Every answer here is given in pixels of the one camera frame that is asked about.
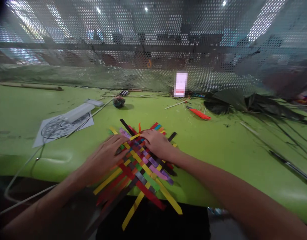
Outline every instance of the green table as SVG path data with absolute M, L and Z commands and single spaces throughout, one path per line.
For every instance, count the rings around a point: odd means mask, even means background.
M 0 175 L 14 175 L 36 149 L 32 149 L 41 121 L 66 113 L 84 102 L 86 98 L 99 99 L 105 90 L 63 87 L 64 91 L 16 88 L 0 86 Z M 191 105 L 204 111 L 203 101 L 191 100 Z M 126 98 L 126 109 L 117 109 L 111 103 L 95 117 L 95 125 L 74 133 L 69 138 L 61 138 L 48 143 L 42 158 L 36 163 L 32 174 L 32 161 L 20 176 L 46 181 L 62 181 L 78 168 L 86 157 L 109 135 L 109 127 L 122 127 L 123 118 L 137 129 L 159 122 L 167 136 L 173 131 L 178 134 L 173 142 L 178 147 L 208 163 L 218 166 L 247 181 L 269 195 L 307 223 L 307 184 L 284 165 L 272 158 L 267 147 L 240 122 L 245 121 L 258 131 L 277 150 L 307 173 L 307 156 L 290 142 L 273 123 L 264 124 L 260 120 L 243 113 L 216 116 L 209 111 L 210 121 L 201 120 L 185 108 L 184 104 L 164 109 L 177 103 L 172 98 Z M 307 138 L 307 126 L 290 122 L 300 134 Z M 307 149 L 307 143 L 298 135 L 281 125 Z M 199 206 L 221 206 L 192 176 L 181 169 L 174 177 L 174 186 L 163 181 L 173 197 L 182 203 Z M 131 194 L 137 195 L 134 188 Z M 164 199 L 159 192 L 157 196 Z

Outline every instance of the perforated metal mesh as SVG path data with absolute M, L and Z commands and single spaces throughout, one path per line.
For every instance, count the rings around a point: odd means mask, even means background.
M 307 0 L 12 0 L 0 79 L 169 91 L 307 85 Z

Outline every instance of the finger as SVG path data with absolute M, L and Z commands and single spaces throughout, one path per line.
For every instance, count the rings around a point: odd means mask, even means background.
M 122 135 L 120 135 L 121 137 L 116 141 L 116 142 L 114 142 L 112 145 L 113 145 L 113 147 L 116 149 L 116 148 L 118 148 L 118 147 L 120 147 L 120 145 L 121 144 L 123 144 L 123 143 L 126 143 L 126 142 L 128 142 L 129 141 L 129 138 L 127 138 L 127 137 L 125 137 L 125 136 L 122 136 Z
M 143 138 L 148 139 L 148 140 L 151 139 L 151 135 L 150 135 L 148 132 L 142 133 L 142 134 L 140 135 L 140 137 L 143 137 Z
M 142 132 L 143 133 L 147 133 L 147 134 L 151 134 L 152 133 L 150 129 L 143 130 Z
M 122 150 L 121 153 L 119 153 L 117 156 L 115 156 L 113 158 L 114 162 L 118 162 L 120 159 L 122 159 L 126 154 L 128 153 L 127 149 L 125 148 L 124 150 Z
M 147 139 L 145 139 L 144 142 L 146 143 L 146 147 L 148 147 L 150 149 L 151 144 L 149 143 L 149 141 Z
M 104 145 L 107 141 L 109 141 L 113 136 L 114 136 L 114 135 L 110 135 L 109 137 L 107 137 L 107 139 L 104 140 L 103 143 L 100 144 L 100 146 L 99 146 L 100 149 L 101 149 L 101 148 L 103 147 L 103 145 Z
M 110 138 L 110 139 L 107 141 L 107 143 L 108 143 L 108 144 L 113 144 L 113 143 L 116 142 L 121 136 L 122 136 L 122 135 L 120 135 L 120 134 L 116 134 L 116 135 L 114 135 L 112 138 Z

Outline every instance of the person's right hand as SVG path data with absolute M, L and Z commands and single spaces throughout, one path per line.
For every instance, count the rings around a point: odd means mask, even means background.
M 177 151 L 166 137 L 156 130 L 144 130 L 140 137 L 145 138 L 146 147 L 162 160 L 170 161 Z

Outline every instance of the white cable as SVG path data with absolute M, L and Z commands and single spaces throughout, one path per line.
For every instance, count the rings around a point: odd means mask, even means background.
M 34 154 L 32 154 L 32 156 L 25 162 L 25 164 L 24 164 L 22 167 L 20 167 L 20 169 L 19 169 L 19 170 L 17 171 L 17 173 L 14 175 L 13 179 L 10 181 L 9 185 L 7 186 L 6 190 L 4 191 L 4 197 L 5 197 L 6 199 L 8 199 L 9 201 L 11 201 L 11 202 L 16 202 L 16 203 L 20 202 L 20 200 L 13 199 L 12 197 L 9 196 L 9 190 L 10 190 L 12 184 L 14 183 L 14 181 L 16 180 L 16 178 L 18 177 L 19 173 L 24 169 L 25 166 L 28 165 L 28 163 L 33 159 L 33 157 L 37 154 L 37 152 L 38 152 L 42 147 L 43 147 L 43 145 L 42 145 L 40 148 L 38 148 L 38 150 L 36 150 Z
M 25 200 L 22 200 L 22 201 L 16 203 L 15 205 L 12 205 L 11 207 L 9 207 L 9 208 L 3 210 L 2 212 L 0 212 L 0 215 L 6 213 L 6 212 L 8 212 L 8 211 L 10 211 L 11 209 L 13 209 L 13 208 L 15 208 L 15 207 L 17 207 L 17 206 L 19 206 L 19 205 L 21 205 L 21 204 L 23 204 L 23 203 L 25 203 L 26 201 L 29 201 L 30 199 L 35 198 L 36 196 L 38 196 L 38 195 L 40 195 L 40 194 L 42 194 L 42 193 L 44 193 L 44 192 L 46 192 L 46 191 L 48 191 L 48 190 L 54 188 L 55 186 L 57 186 L 57 184 L 55 184 L 55 185 L 53 185 L 53 186 L 51 186 L 51 187 L 48 187 L 48 188 L 46 188 L 45 190 L 43 190 L 43 191 L 41 191 L 41 192 L 38 192 L 37 194 L 35 194 L 35 195 L 31 196 L 31 197 L 28 197 L 28 198 L 25 199 Z
M 50 137 L 50 136 L 51 136 L 55 131 L 57 131 L 58 129 L 59 129 L 59 128 L 54 129 L 54 130 L 49 134 L 48 137 Z M 9 185 L 7 186 L 6 190 L 4 191 L 4 197 L 5 197 L 6 199 L 8 199 L 9 201 L 11 201 L 11 202 L 16 202 L 16 204 L 13 205 L 13 206 L 11 206 L 11 207 L 9 207 L 9 208 L 7 208 L 6 210 L 2 211 L 2 212 L 0 213 L 0 215 L 3 214 L 3 213 L 5 213 L 5 212 L 8 212 L 9 210 L 13 209 L 14 207 L 19 206 L 19 205 L 21 205 L 21 204 L 23 204 L 23 203 L 29 201 L 29 200 L 32 199 L 33 197 L 38 196 L 38 195 L 44 193 L 45 191 L 47 191 L 48 189 L 50 189 L 50 188 L 47 188 L 47 189 L 45 189 L 45 190 L 42 190 L 41 192 L 38 192 L 37 194 L 35 194 L 35 195 L 33 195 L 33 196 L 31 196 L 31 197 L 25 199 L 25 200 L 22 200 L 22 201 L 16 200 L 16 199 L 14 199 L 14 198 L 12 198 L 12 197 L 9 196 L 9 190 L 10 190 L 12 184 L 14 183 L 14 181 L 16 180 L 16 178 L 18 177 L 19 173 L 25 168 L 25 166 L 28 165 L 28 163 L 33 159 L 33 157 L 38 153 L 38 151 L 39 151 L 40 149 L 42 149 L 42 150 L 41 150 L 39 159 L 41 158 L 41 155 L 42 155 L 42 152 L 43 152 L 43 147 L 44 147 L 45 144 L 46 144 L 46 142 L 45 142 L 45 137 L 44 137 L 44 136 L 42 136 L 42 143 L 43 143 L 42 146 L 39 147 L 39 148 L 34 152 L 34 154 L 32 154 L 32 156 L 24 163 L 24 165 L 23 165 L 22 167 L 20 167 L 20 169 L 19 169 L 19 170 L 17 171 L 17 173 L 14 175 L 14 177 L 13 177 L 12 180 L 10 181 Z

